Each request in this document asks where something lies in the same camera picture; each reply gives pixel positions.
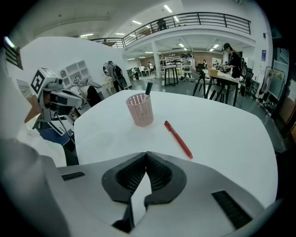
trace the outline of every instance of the black shirt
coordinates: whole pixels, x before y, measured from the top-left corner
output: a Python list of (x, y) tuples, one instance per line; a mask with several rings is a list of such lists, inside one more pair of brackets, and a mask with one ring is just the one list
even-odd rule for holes
[(239, 54), (237, 52), (233, 52), (233, 54), (231, 55), (231, 61), (229, 63), (229, 65), (233, 65), (235, 66), (234, 68), (232, 68), (232, 77), (233, 78), (238, 78), (241, 75), (241, 57), (239, 56)]

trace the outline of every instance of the perforated plastic cup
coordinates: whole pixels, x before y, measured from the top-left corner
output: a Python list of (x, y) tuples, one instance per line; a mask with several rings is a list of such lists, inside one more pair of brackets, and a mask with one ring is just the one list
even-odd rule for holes
[(150, 97), (144, 101), (145, 93), (135, 94), (126, 100), (126, 105), (134, 120), (139, 127), (148, 126), (153, 122), (153, 112)]

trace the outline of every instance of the black metal railing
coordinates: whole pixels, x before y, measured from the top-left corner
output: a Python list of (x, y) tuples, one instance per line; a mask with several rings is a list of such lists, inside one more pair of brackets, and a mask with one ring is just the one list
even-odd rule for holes
[(123, 38), (100, 38), (100, 39), (90, 39), (91, 41), (98, 42), (100, 44), (105, 44), (112, 48), (124, 48)]
[(11, 47), (5, 40), (3, 41), (3, 46), (6, 60), (18, 68), (23, 69), (22, 60), (20, 57), (20, 48)]
[(117, 39), (118, 44), (114, 44), (112, 45), (112, 47), (122, 48), (153, 33), (166, 30), (166, 29), (171, 29), (174, 27), (182, 27), (182, 26), (189, 26), (189, 25), (211, 25), (211, 26), (226, 27), (226, 28), (233, 29), (236, 31), (241, 31), (243, 33), (250, 35), (251, 34), (250, 23), (251, 21), (247, 19), (243, 19), (241, 17), (224, 14), (224, 13), (188, 12), (188, 13), (172, 15), (169, 17), (164, 17), (164, 18), (149, 22), (147, 24), (143, 24), (143, 26), (132, 31), (131, 33), (127, 34), (123, 38), (102, 38), (102, 39), (95, 39), (93, 41), (102, 42), (102, 43), (104, 43), (105, 41), (106, 43), (106, 42), (114, 41), (113, 39)]

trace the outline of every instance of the red pen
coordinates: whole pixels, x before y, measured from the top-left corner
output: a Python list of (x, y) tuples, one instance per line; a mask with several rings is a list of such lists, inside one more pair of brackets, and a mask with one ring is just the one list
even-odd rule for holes
[(180, 138), (180, 136), (176, 133), (176, 131), (173, 129), (173, 127), (170, 125), (168, 121), (165, 121), (166, 128), (172, 132), (174, 137), (177, 139), (178, 143), (182, 147), (182, 149), (185, 151), (185, 153), (189, 156), (189, 158), (193, 158), (192, 153), (190, 152), (189, 148), (186, 146), (186, 144), (183, 142), (183, 140)]

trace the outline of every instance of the blue sign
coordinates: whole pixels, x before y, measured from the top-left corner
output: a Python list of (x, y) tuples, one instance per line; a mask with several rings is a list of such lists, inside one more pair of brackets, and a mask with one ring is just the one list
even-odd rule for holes
[(261, 61), (265, 62), (266, 60), (266, 50), (262, 50)]

